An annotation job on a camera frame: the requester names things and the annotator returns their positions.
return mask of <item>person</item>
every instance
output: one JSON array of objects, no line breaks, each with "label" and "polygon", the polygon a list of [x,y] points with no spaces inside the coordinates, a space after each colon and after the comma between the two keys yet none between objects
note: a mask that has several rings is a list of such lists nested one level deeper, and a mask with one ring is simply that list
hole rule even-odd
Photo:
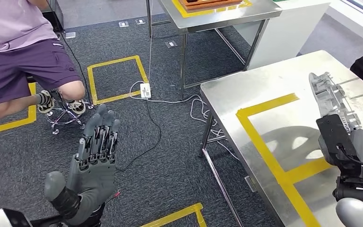
[{"label": "person", "polygon": [[[40,11],[47,7],[47,0],[0,0],[0,119],[31,105],[48,113],[54,106],[51,89],[58,89],[76,114],[86,110],[84,85]],[[27,75],[45,90],[31,95]]]}]

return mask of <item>white cable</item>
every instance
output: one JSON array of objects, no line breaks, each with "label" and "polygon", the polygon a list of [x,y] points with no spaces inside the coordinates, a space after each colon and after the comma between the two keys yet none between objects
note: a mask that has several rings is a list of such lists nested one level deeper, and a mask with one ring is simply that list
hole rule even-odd
[{"label": "white cable", "polygon": [[[139,99],[139,100],[147,100],[149,102],[152,102],[152,103],[169,103],[169,104],[176,104],[176,103],[184,103],[184,102],[187,102],[189,101],[190,99],[192,99],[193,97],[197,97],[196,99],[193,99],[193,101],[191,102],[191,109],[190,109],[190,117],[194,120],[198,120],[198,121],[202,121],[202,122],[207,122],[205,120],[202,120],[200,118],[196,118],[193,116],[193,106],[194,106],[194,102],[195,101],[200,101],[201,102],[201,113],[202,113],[202,116],[204,117],[204,119],[208,119],[208,115],[207,113],[209,112],[209,110],[206,110],[204,111],[204,105],[206,105],[206,103],[204,101],[202,101],[201,97],[199,95],[192,95],[190,96],[188,99],[185,99],[185,100],[181,100],[181,101],[176,101],[176,102],[168,102],[168,101],[162,101],[162,100],[150,100],[150,99],[145,99],[145,98],[136,98],[136,97],[133,97],[131,95],[131,90],[133,89],[133,87],[138,84],[138,83],[144,83],[144,81],[137,81],[135,82],[131,87],[130,87],[130,90],[129,90],[129,97],[130,98],[133,98],[133,99]],[[214,124],[212,125],[212,127],[216,126],[217,125],[217,121],[216,119],[214,119]],[[211,133],[214,134],[216,137],[219,137],[222,132],[222,129],[219,129],[218,131],[214,130],[214,129],[211,129]],[[239,160],[232,152],[231,150],[229,150],[225,145],[223,145],[222,143],[220,143],[219,141],[217,141],[217,143],[219,145],[221,145],[222,147],[224,147],[235,159]]]},{"label": "white cable", "polygon": [[221,142],[217,141],[218,144],[220,144],[222,147],[224,147],[229,153],[237,160],[239,160],[238,157],[236,157],[225,145],[223,145]]},{"label": "white cable", "polygon": [[[151,22],[152,22],[152,10],[154,8],[154,1],[152,1],[152,4],[151,4]],[[150,42],[149,42],[149,67],[148,67],[148,83],[149,83],[149,80],[150,80],[150,76],[151,76],[151,57],[152,57],[152,32],[153,32],[153,29],[152,29],[152,26],[151,26],[151,39],[150,39]],[[130,90],[129,90],[129,97],[132,98],[132,99],[139,99],[139,100],[147,100],[149,102],[152,102],[152,103],[169,103],[169,104],[176,104],[176,103],[184,103],[184,102],[187,102],[189,101],[190,99],[192,99],[193,97],[197,97],[196,99],[193,99],[193,101],[191,102],[191,109],[190,109],[190,117],[192,119],[195,119],[195,120],[199,120],[199,121],[202,121],[202,122],[207,122],[205,120],[202,120],[202,119],[199,119],[199,118],[196,118],[196,117],[193,117],[193,114],[192,114],[192,111],[193,111],[193,106],[194,106],[194,102],[195,101],[200,101],[201,104],[202,104],[202,107],[201,107],[201,113],[202,113],[202,116],[204,117],[204,119],[208,119],[208,115],[207,113],[209,112],[209,110],[205,111],[204,112],[204,105],[206,105],[206,103],[204,101],[202,101],[201,97],[199,95],[192,95],[190,96],[189,98],[185,99],[185,100],[181,100],[181,101],[176,101],[176,102],[169,102],[169,101],[162,101],[162,100],[150,100],[150,99],[146,99],[146,98],[137,98],[137,97],[133,97],[131,95],[131,90],[133,89],[133,87],[137,84],[137,83],[145,83],[144,81],[137,81],[135,82],[131,87],[130,87]],[[212,125],[212,127],[216,126],[217,125],[217,121],[214,119],[214,124]],[[220,133],[223,133],[222,132],[222,129],[216,131],[216,130],[213,130],[211,129],[211,133],[213,133],[214,135],[216,135],[216,137],[219,137]],[[219,141],[217,141],[217,143],[219,145],[221,145],[222,147],[224,147],[234,158],[236,158],[237,160],[239,160],[225,145],[223,145],[222,143],[220,143]]]},{"label": "white cable", "polygon": [[149,83],[149,76],[151,75],[151,50],[152,50],[152,10],[154,9],[154,1],[151,1],[152,4],[151,4],[151,13],[150,13],[150,21],[151,21],[151,41],[149,42],[149,67],[148,67],[148,83]]}]

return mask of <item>purple shorts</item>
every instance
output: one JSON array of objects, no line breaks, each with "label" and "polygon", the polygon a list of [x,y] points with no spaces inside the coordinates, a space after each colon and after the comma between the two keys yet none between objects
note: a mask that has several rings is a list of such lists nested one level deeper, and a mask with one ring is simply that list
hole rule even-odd
[{"label": "purple shorts", "polygon": [[57,39],[0,52],[0,103],[31,95],[27,74],[45,90],[80,80],[63,44]]}]

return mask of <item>sock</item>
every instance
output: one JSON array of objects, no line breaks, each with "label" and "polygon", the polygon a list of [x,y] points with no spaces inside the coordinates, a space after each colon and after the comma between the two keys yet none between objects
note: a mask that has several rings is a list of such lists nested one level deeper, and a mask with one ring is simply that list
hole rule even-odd
[{"label": "sock", "polygon": [[51,102],[51,97],[46,96],[43,93],[37,94],[37,104],[38,105],[47,105]]},{"label": "sock", "polygon": [[64,100],[65,100],[67,103],[73,103],[73,102],[75,102],[75,100],[67,100],[67,99],[65,99],[65,98],[64,98]]}]

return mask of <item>sneaker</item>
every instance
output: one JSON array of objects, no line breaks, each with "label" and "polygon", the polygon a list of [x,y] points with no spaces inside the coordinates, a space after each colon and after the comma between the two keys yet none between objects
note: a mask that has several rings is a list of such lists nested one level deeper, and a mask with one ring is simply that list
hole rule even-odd
[{"label": "sneaker", "polygon": [[86,104],[84,101],[77,100],[77,101],[67,101],[69,104],[69,108],[76,114],[80,115],[86,111]]},{"label": "sneaker", "polygon": [[46,90],[41,91],[41,95],[45,96],[45,98],[49,99],[49,101],[45,105],[38,105],[38,111],[43,114],[46,114],[53,109],[54,106],[53,98],[51,94],[49,94],[49,92]]}]

